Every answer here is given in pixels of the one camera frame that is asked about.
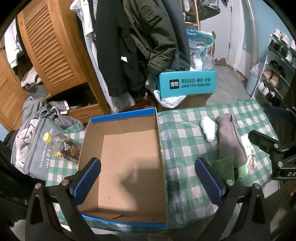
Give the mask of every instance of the pipe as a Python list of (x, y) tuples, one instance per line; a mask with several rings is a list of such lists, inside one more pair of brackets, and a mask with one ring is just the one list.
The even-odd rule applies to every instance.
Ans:
[(250, 25), (251, 25), (251, 37), (252, 37), (252, 52), (251, 52), (251, 63), (250, 69), (252, 69), (258, 63), (258, 53), (259, 53), (259, 40), (258, 40), (258, 28), (256, 17), (253, 9), (251, 0), (244, 0), (246, 3)]

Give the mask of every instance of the plastic bottle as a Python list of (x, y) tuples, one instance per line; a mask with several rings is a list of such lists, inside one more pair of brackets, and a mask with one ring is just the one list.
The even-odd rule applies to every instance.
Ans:
[(43, 136), (43, 140), (47, 143), (50, 152), (55, 156), (66, 158), (76, 164), (78, 164), (81, 145), (65, 135), (52, 136), (46, 132)]

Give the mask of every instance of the jacket sleeve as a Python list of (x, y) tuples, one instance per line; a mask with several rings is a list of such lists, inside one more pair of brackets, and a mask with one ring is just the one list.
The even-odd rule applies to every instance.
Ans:
[(139, 14), (146, 29), (153, 40), (153, 46), (148, 70), (151, 78), (159, 75), (169, 65), (177, 49), (177, 41), (174, 29), (168, 16), (153, 2), (153, 0), (137, 0)]

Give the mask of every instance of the trash can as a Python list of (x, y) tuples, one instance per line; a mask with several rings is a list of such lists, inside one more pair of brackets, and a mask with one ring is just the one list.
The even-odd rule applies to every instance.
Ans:
[(255, 88), (256, 88), (258, 77), (256, 75), (253, 75), (251, 71), (250, 71), (250, 73), (251, 73), (251, 75), (250, 75), (250, 77), (248, 79), (248, 83), (247, 83), (247, 86), (246, 86), (246, 92), (249, 95), (252, 95)]

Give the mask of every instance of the wooden wardrobe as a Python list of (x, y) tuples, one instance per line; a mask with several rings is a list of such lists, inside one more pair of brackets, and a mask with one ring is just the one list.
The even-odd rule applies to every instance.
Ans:
[[(81, 84), (89, 86), (97, 103), (68, 112), (87, 123), (90, 117), (108, 115), (111, 110), (79, 35), (75, 13), (70, 10), (72, 1), (32, 0), (19, 13), (17, 22), (30, 61), (49, 91), (46, 99)], [(0, 51), (0, 101), (5, 102), (0, 107), (0, 122), (12, 130), (21, 123), (26, 94), (7, 60), (4, 63), (4, 56), (5, 51)], [(13, 94), (6, 99), (8, 88)]]

